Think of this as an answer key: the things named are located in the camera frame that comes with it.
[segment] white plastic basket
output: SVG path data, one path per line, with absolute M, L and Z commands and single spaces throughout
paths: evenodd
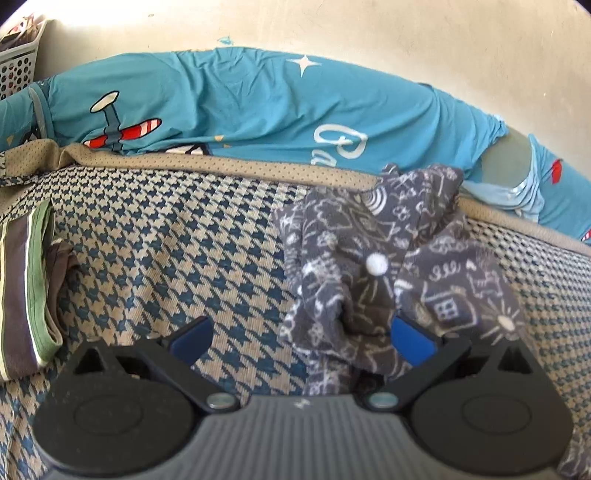
M 37 50 L 46 25 L 44 20 L 32 42 L 0 53 L 0 100 L 20 92 L 33 81 Z

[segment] gray ribbed panel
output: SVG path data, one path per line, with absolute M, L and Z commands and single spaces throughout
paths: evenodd
M 46 476 L 77 478 L 57 472 Z M 125 480 L 484 478 L 441 464 L 418 448 L 394 415 L 367 412 L 343 395 L 252 397 L 243 410 L 208 417 L 187 447 L 168 462 Z M 520 478 L 560 480 L 552 471 Z

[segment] metal screw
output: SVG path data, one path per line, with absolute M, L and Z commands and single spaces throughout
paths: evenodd
M 236 398 L 229 393 L 212 393 L 207 398 L 207 405 L 214 410 L 227 410 L 236 404 Z
M 387 410 L 398 405 L 398 397 L 389 392 L 377 392 L 369 396 L 368 402 L 373 408 Z

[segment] gray printed fabric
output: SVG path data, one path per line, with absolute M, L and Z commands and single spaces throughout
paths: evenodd
M 348 393 L 363 372 L 404 373 L 390 343 L 395 314 L 438 336 L 527 341 L 511 287 L 456 206 L 462 178 L 389 165 L 373 190 L 318 187 L 274 212 L 296 297 L 279 337 L 306 363 L 305 394 Z

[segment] blue bedsheet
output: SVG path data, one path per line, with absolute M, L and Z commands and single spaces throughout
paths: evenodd
M 124 154 L 186 150 L 379 173 L 469 172 L 506 125 L 429 85 L 254 48 L 124 54 L 0 102 L 0 151 L 28 138 Z

